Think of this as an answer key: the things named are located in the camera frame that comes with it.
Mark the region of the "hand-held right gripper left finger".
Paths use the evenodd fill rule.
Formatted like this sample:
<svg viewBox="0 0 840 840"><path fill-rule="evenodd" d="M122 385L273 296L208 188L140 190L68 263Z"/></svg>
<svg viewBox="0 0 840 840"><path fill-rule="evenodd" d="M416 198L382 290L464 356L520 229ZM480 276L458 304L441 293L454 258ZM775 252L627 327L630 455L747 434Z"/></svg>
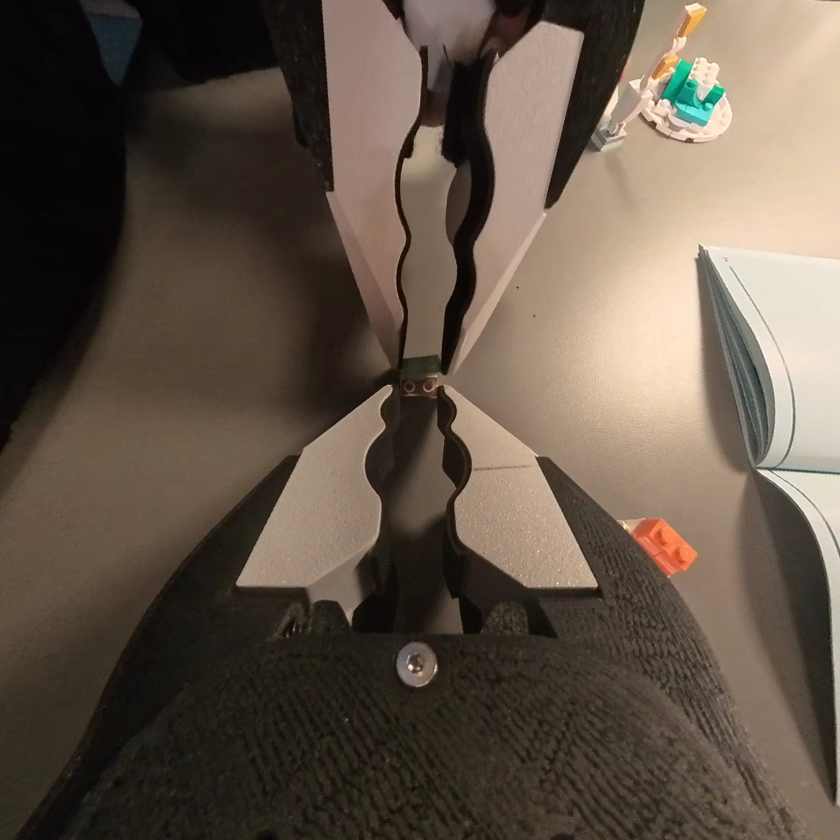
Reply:
<svg viewBox="0 0 840 840"><path fill-rule="evenodd" d="M237 578L353 614L391 577L382 490L394 467L400 399L386 385L305 447Z"/></svg>

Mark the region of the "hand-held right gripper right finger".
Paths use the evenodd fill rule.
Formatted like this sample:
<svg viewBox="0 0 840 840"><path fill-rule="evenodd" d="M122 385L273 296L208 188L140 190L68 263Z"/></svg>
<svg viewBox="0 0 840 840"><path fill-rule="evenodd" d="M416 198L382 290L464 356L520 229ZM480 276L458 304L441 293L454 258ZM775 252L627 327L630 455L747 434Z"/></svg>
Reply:
<svg viewBox="0 0 840 840"><path fill-rule="evenodd" d="M437 389L443 469L454 485L446 508L444 578L462 618L501 604L541 618L547 599L600 589L541 468L522 441L452 386Z"/></svg>

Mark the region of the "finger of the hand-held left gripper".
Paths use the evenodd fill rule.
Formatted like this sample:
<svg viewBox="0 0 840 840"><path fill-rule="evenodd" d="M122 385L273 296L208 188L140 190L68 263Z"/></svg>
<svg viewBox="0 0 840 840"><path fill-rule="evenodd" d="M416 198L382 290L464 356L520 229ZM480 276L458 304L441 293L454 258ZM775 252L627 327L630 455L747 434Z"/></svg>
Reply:
<svg viewBox="0 0 840 840"><path fill-rule="evenodd" d="M400 188L421 121L427 49L384 2L326 1L332 190L327 198L374 334L391 366L406 336L402 269L411 235Z"/></svg>
<svg viewBox="0 0 840 840"><path fill-rule="evenodd" d="M583 39L575 28L540 21L470 70L460 120L470 190L444 312L447 375L473 349L543 223Z"/></svg>

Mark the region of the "orange lego brick assembly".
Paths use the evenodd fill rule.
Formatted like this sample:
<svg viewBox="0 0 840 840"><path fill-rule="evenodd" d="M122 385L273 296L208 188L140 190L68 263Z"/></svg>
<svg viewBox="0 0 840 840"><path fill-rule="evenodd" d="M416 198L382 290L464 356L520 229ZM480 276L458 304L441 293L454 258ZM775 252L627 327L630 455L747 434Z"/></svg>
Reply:
<svg viewBox="0 0 840 840"><path fill-rule="evenodd" d="M662 518L619 520L619 524L668 578L687 571L697 558L697 551Z"/></svg>

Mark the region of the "small white mint lego piece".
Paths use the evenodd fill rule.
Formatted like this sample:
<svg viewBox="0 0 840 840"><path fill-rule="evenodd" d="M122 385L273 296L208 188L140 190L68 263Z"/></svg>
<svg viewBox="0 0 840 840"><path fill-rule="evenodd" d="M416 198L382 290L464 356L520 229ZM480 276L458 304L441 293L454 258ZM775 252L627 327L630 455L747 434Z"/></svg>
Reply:
<svg viewBox="0 0 840 840"><path fill-rule="evenodd" d="M435 398L440 371L437 354L405 357L399 369L401 396Z"/></svg>

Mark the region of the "pale blue instruction booklet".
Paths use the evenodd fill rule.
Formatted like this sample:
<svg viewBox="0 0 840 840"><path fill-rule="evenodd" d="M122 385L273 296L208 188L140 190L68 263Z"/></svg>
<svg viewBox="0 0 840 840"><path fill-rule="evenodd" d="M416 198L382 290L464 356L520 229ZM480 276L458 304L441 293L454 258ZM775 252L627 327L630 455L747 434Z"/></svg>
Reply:
<svg viewBox="0 0 840 840"><path fill-rule="evenodd" d="M699 247L751 467L807 520L838 584L838 260Z"/></svg>

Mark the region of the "white teal lego model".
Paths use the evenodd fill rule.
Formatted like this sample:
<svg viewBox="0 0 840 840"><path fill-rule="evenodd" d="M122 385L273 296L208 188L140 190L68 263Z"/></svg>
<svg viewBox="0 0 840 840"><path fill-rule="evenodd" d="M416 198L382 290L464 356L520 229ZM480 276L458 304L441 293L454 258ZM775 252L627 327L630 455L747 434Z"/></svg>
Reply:
<svg viewBox="0 0 840 840"><path fill-rule="evenodd" d="M732 108L718 81L719 65L704 57L688 61L679 56L706 12L703 4L685 5L650 68L638 79L619 82L591 137L595 150L621 144L636 118L683 143L707 143L728 130Z"/></svg>

